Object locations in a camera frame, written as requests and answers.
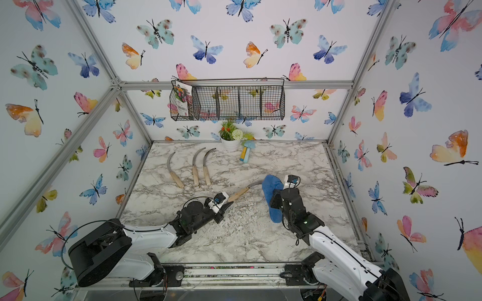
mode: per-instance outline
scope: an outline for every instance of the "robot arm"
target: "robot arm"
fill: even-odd
[[[322,220],[306,212],[296,188],[299,181],[298,176],[287,175],[284,189],[275,190],[270,206],[282,210],[288,229],[317,251],[302,263],[305,279],[315,278],[349,301],[409,300],[400,275],[368,262],[336,237]]]

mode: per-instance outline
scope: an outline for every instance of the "teal butterfly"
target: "teal butterfly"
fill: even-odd
[[[273,136],[280,136],[282,137],[284,135],[284,128],[286,128],[286,125],[279,125],[279,126],[276,126],[276,125],[272,125],[271,128],[263,128],[263,131],[265,131],[266,133],[266,137],[268,137],[269,139],[273,138]]]
[[[390,62],[395,62],[395,67],[398,70],[407,62],[407,53],[411,53],[417,47],[417,44],[415,44],[415,42],[404,43],[403,41],[405,41],[406,37],[407,36],[400,37],[401,42],[398,47],[398,39],[396,37],[391,37],[390,49],[387,51],[387,55],[385,56],[385,65],[390,64]]]
[[[138,25],[137,31],[142,33],[146,36],[146,42],[152,46],[152,48],[157,49],[159,47],[159,42],[162,41],[173,44],[174,43],[174,34],[172,31],[168,30],[173,26],[171,20],[162,20],[154,26],[154,20],[151,19],[152,23],[147,21],[152,28],[149,28],[145,25]]]
[[[338,147],[338,155],[341,156],[341,161],[345,163],[350,157],[350,153],[346,150],[346,146],[340,140],[340,146]]]
[[[129,179],[129,169],[132,168],[132,162],[130,160],[127,159],[127,155],[124,155],[124,160],[122,161],[122,164],[119,164],[120,167],[117,167],[117,168],[122,168],[122,170],[120,170],[118,173],[117,173],[117,179],[123,179],[124,181],[127,181]]]
[[[199,135],[201,134],[198,131],[199,127],[197,125],[190,128],[185,128],[186,129],[177,129],[177,131],[180,132],[185,139],[189,139],[189,136],[199,137]]]
[[[290,19],[288,19],[288,22],[285,22],[284,20],[283,22],[286,27],[278,24],[271,25],[269,27],[271,33],[274,35],[274,43],[278,46],[278,48],[283,47],[286,39],[288,39],[288,43],[291,40],[291,42],[294,44],[298,44],[303,37],[303,31],[300,29],[306,26],[306,19],[300,19],[296,22],[293,22],[290,26],[288,26]]]
[[[35,88],[40,88],[42,90],[47,89],[47,83],[43,79],[44,76],[48,79],[48,75],[57,75],[57,67],[52,59],[46,58],[47,52],[42,45],[37,45],[32,50],[31,61],[27,58],[24,52],[22,52],[25,58],[18,56],[28,62],[30,65],[18,64],[10,69],[10,74],[15,75],[20,79],[27,79],[27,83]]]

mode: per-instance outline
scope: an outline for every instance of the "white flower pot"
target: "white flower pot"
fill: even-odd
[[[241,140],[233,140],[233,141],[228,141],[224,140],[221,138],[221,143],[224,147],[224,149],[228,152],[235,152],[239,149],[239,146],[241,144]]]

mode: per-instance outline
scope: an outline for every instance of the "orange butterfly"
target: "orange butterfly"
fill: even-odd
[[[122,204],[126,194],[127,194],[127,191],[124,188],[124,194],[116,196],[116,203],[119,204],[119,205]]]
[[[355,132],[360,126],[362,125],[362,122],[361,121],[358,121],[356,124],[355,124],[355,116],[353,116],[351,118],[351,122],[348,124],[348,127],[350,128],[350,131],[354,132],[355,133],[355,136],[357,135],[357,133]]]
[[[40,117],[39,109],[37,108],[37,99],[35,100],[35,111],[23,105],[13,105],[13,104],[6,104],[7,112],[14,120],[18,120],[21,123],[26,122],[25,124],[25,135],[32,135],[35,137],[39,137],[42,132],[42,124],[43,120]]]
[[[375,101],[375,98],[373,97],[373,115],[376,116],[376,119],[379,121],[383,120],[383,117],[385,116],[383,113],[383,110],[385,109],[385,103],[387,102],[387,96],[388,93],[387,91],[382,91],[378,99]]]
[[[142,66],[142,58],[144,57],[145,50],[142,50],[141,55],[137,51],[134,50],[131,46],[127,45],[126,43],[122,43],[122,51],[125,53],[126,56],[130,57],[127,59],[125,63],[131,69],[137,69],[137,67]]]
[[[370,68],[368,68],[367,72],[370,71],[370,69],[375,66],[376,63],[380,62],[380,60],[376,60],[376,53],[372,54],[372,56],[370,56],[370,60],[369,62],[372,63],[372,65],[370,66]]]
[[[395,160],[397,158],[397,155],[394,154],[391,150],[388,148],[391,147],[390,144],[388,143],[388,137],[387,137],[387,132],[383,133],[383,138],[382,138],[382,144],[377,144],[376,145],[376,150],[379,153],[382,153],[381,160],[382,162],[386,162],[387,158],[390,160]]]
[[[430,158],[437,162],[447,163],[444,164],[444,166],[456,163],[470,163],[478,165],[478,161],[465,161],[463,159],[463,157],[465,157],[465,153],[467,152],[468,140],[469,132],[467,130],[456,131],[449,136],[449,141],[445,142],[445,147],[441,145],[432,146],[432,153],[430,154]]]
[[[259,64],[259,61],[263,55],[265,55],[266,51],[268,51],[268,49],[261,53],[253,42],[249,42],[246,46],[246,52],[248,53],[249,57],[243,61],[243,63],[246,65],[246,68],[251,68]]]
[[[323,99],[323,100],[327,100],[328,98],[330,98],[328,95],[329,94],[333,94],[336,89],[319,89],[319,90],[315,90],[317,93],[315,95],[313,95],[313,98],[320,98]]]

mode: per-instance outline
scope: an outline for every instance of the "white pompom flower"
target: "white pompom flower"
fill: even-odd
[[[244,133],[240,129],[235,129],[232,135],[234,140],[241,140]]]

